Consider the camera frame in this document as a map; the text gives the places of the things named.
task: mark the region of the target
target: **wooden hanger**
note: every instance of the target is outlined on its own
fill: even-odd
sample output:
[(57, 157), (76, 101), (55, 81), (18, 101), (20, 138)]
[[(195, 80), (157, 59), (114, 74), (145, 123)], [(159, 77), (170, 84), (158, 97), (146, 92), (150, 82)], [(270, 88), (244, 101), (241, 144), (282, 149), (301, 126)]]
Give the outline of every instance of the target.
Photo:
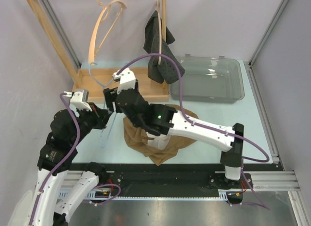
[[(155, 2), (155, 10), (157, 11), (157, 18), (159, 20), (159, 43), (160, 43), (159, 54), (162, 53), (162, 23), (161, 23), (161, 15), (160, 15), (160, 1), (161, 0), (157, 0)], [(158, 61), (158, 65), (160, 64), (161, 64), (161, 57), (159, 57), (159, 61)]]
[[(104, 6), (104, 4), (101, 1), (99, 1), (99, 0), (96, 0), (96, 1), (97, 1), (97, 3), (100, 6), (103, 7), (103, 11), (101, 12), (101, 14), (99, 15), (99, 17), (97, 19), (97, 22), (96, 22), (94, 30), (93, 30), (91, 42), (90, 42), (90, 45), (89, 45), (89, 51), (88, 51), (88, 63), (89, 64), (92, 63), (92, 62), (95, 62), (95, 56), (97, 55), (98, 51), (101, 49), (104, 41), (106, 40), (106, 38), (108, 37), (109, 33), (111, 32), (113, 26), (115, 25), (115, 23), (117, 22), (118, 18), (120, 17), (123, 9), (126, 8), (126, 5), (122, 1), (119, 1), (119, 0), (114, 0), (114, 1), (110, 2), (107, 6)], [(108, 18), (108, 15), (109, 15), (109, 12), (110, 12), (110, 8), (111, 8), (111, 6), (114, 3), (118, 3), (120, 5), (119, 13), (117, 14), (117, 17), (116, 17), (115, 21), (112, 23), (111, 27), (109, 28), (107, 34), (103, 38), (101, 44), (98, 46), (98, 48), (95, 51), (96, 36), (97, 36), (97, 31), (98, 31), (99, 25)]]

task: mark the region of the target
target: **wooden rack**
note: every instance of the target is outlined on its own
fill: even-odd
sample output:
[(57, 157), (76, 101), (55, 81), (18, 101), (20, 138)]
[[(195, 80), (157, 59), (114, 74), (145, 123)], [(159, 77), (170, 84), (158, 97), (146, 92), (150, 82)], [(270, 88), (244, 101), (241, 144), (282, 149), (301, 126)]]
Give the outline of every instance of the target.
[[(39, 1), (40, 0), (27, 0), (65, 68), (72, 77), (74, 82), (73, 91), (77, 88), (87, 89), (89, 91), (88, 100), (90, 102), (102, 103), (104, 99), (102, 87), (90, 77), (86, 69), (77, 70), (72, 64), (64, 44), (61, 42), (54, 26)], [(166, 40), (166, 0), (162, 0), (162, 38)], [(112, 78), (112, 73), (120, 68), (121, 67), (93, 69), (92, 74), (102, 83), (107, 83)], [(150, 102), (168, 101), (168, 85), (165, 82), (159, 84), (149, 79), (147, 76), (147, 67), (131, 68), (131, 70), (135, 73), (139, 81), (139, 91), (145, 100)], [(109, 87), (113, 88), (116, 86), (116, 83), (112, 83)]]

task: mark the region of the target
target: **reflective metal surface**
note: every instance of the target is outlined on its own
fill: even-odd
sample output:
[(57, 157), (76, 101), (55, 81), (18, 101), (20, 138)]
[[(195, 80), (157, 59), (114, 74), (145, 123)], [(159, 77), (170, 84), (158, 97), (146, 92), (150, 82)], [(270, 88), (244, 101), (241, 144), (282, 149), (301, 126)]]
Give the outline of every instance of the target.
[[(259, 192), (271, 208), (230, 207), (225, 202), (112, 201), (81, 204), (69, 226), (297, 226), (287, 192)], [(256, 201), (246, 193), (244, 201)]]

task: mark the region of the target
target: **brown towel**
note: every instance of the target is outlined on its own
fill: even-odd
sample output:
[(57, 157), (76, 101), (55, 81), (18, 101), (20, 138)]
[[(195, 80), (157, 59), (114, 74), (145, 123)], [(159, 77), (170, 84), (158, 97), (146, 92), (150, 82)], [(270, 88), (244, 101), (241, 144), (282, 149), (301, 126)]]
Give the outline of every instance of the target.
[[(167, 106), (174, 107), (180, 110), (180, 106), (175, 104), (167, 104)], [(185, 113), (191, 117), (198, 118), (195, 113), (185, 109)], [(169, 143), (164, 150), (157, 149), (152, 146), (148, 146), (148, 137), (145, 130), (136, 128), (132, 125), (130, 120), (125, 117), (124, 122), (124, 139), (126, 144), (134, 150), (143, 153), (146, 157), (149, 157), (154, 164), (160, 165), (166, 160), (177, 155), (180, 148), (188, 147), (193, 144), (195, 140), (181, 136), (171, 136)]]

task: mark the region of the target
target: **clear plastic tray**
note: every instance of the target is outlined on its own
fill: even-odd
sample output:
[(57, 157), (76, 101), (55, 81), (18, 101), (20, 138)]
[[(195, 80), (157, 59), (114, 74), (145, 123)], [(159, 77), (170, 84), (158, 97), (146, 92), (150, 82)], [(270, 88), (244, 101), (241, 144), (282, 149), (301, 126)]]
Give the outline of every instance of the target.
[[(176, 57), (185, 68), (183, 99), (234, 103), (244, 98), (240, 64), (237, 60), (208, 57)], [(170, 85), (173, 99), (179, 99), (179, 81)]]

